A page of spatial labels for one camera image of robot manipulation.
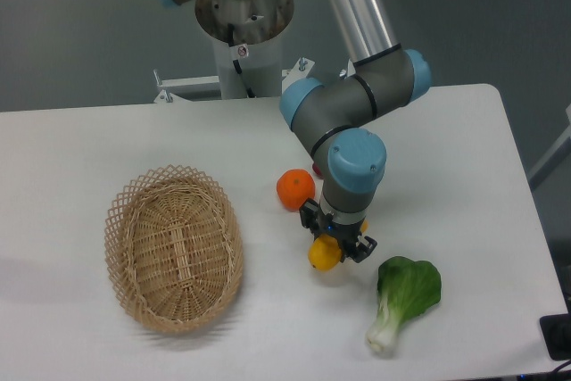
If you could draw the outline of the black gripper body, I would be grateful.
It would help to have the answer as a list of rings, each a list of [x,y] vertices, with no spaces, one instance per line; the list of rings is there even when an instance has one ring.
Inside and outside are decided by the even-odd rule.
[[[340,248],[347,250],[358,246],[362,224],[365,222],[365,219],[350,224],[342,224],[334,221],[331,213],[325,214],[318,208],[316,222],[314,239],[320,236],[330,236],[336,240]]]

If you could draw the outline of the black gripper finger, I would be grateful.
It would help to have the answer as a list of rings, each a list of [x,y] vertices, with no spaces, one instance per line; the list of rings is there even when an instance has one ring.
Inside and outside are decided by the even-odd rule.
[[[370,236],[358,236],[344,239],[341,244],[342,261],[351,260],[361,263],[377,248],[377,241]]]
[[[301,224],[313,235],[319,232],[319,204],[312,198],[307,198],[299,209]]]

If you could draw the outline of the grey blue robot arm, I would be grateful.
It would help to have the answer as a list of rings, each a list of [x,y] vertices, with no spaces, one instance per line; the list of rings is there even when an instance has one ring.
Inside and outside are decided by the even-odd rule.
[[[365,125],[417,100],[432,84],[422,54],[401,47],[382,1],[329,0],[353,67],[330,86],[314,78],[282,80],[280,39],[293,0],[160,1],[194,2],[213,45],[223,98],[278,98],[287,126],[324,179],[320,198],[302,203],[302,225],[314,236],[333,237],[343,258],[368,258],[377,244],[360,228],[385,173],[386,149]]]

